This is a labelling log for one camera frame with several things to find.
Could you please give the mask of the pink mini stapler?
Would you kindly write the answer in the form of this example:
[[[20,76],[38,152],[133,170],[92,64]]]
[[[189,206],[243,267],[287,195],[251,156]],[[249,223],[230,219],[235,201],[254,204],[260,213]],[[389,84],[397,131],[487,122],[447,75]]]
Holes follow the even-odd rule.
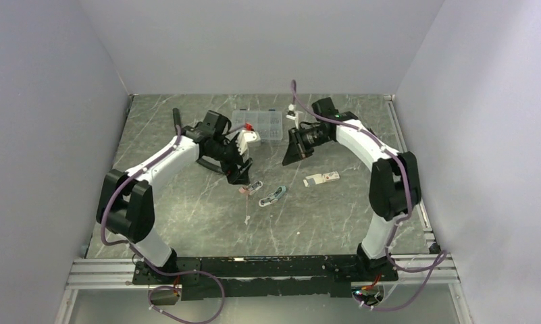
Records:
[[[249,184],[247,186],[240,187],[239,192],[241,194],[251,196],[254,193],[256,193],[258,190],[260,190],[262,187],[263,187],[263,182],[262,181],[256,181],[256,182],[253,182],[253,183],[251,183],[251,184]]]

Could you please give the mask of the blue mini stapler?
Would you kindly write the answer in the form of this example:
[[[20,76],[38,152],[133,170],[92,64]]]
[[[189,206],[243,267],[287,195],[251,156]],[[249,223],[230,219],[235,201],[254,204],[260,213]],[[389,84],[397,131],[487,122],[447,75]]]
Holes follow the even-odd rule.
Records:
[[[260,207],[267,207],[274,203],[276,203],[278,200],[281,199],[281,197],[286,193],[286,187],[280,186],[278,187],[274,192],[266,196],[265,198],[262,198],[259,200],[258,205]]]

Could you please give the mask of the white staple box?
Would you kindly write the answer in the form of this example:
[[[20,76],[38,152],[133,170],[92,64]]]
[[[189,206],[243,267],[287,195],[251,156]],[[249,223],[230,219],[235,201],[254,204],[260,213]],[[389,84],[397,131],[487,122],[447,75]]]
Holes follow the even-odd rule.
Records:
[[[308,175],[304,178],[303,183],[305,187],[325,184],[328,182],[333,182],[340,179],[340,175],[337,171],[329,173],[317,173],[313,175]]]

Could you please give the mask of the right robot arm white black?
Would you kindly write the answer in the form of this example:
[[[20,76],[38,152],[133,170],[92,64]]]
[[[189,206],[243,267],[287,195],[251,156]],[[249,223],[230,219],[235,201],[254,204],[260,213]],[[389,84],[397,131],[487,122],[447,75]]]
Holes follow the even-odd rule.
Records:
[[[330,97],[314,102],[309,113],[314,123],[299,122],[288,131],[283,165],[309,158],[315,147],[337,142],[352,152],[370,171],[369,203],[374,213],[360,243],[355,262],[357,275],[371,280],[388,262],[398,226],[411,216],[422,198],[417,158],[383,143],[352,112],[340,112]]]

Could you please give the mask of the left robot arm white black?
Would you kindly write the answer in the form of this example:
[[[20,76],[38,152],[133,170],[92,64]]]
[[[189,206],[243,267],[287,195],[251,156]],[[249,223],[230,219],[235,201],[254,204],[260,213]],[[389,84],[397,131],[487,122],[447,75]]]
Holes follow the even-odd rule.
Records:
[[[105,175],[96,215],[102,243],[127,245],[162,284],[176,277],[178,255],[155,226],[156,195],[179,171],[204,158],[219,163],[229,184],[249,184],[248,149],[261,141],[252,125],[232,128],[229,118],[212,110],[193,126],[183,126],[178,108],[172,116],[176,135],[164,147],[126,171]]]

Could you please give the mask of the clear plastic organizer box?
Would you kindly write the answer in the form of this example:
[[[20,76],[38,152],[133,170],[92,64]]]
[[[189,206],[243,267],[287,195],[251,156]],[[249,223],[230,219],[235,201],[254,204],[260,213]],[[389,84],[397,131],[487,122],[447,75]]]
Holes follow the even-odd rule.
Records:
[[[252,125],[262,141],[280,142],[283,139],[283,116],[279,111],[239,109],[232,112],[230,120],[233,125]]]

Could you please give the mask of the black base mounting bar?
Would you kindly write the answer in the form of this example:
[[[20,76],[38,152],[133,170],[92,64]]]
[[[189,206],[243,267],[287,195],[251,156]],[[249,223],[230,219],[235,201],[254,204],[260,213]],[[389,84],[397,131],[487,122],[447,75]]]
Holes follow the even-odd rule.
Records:
[[[303,296],[348,298],[360,285],[396,281],[388,263],[374,267],[356,254],[180,257],[182,300],[219,297]]]

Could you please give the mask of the aluminium frame rail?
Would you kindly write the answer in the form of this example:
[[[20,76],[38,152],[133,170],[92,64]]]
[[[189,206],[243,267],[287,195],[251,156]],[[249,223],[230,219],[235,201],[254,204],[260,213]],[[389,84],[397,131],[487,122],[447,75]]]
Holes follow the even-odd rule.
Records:
[[[127,259],[76,259],[69,272],[67,290],[121,290],[155,288],[151,280],[135,282],[136,265]],[[432,272],[429,284],[460,284],[453,260],[448,259]]]

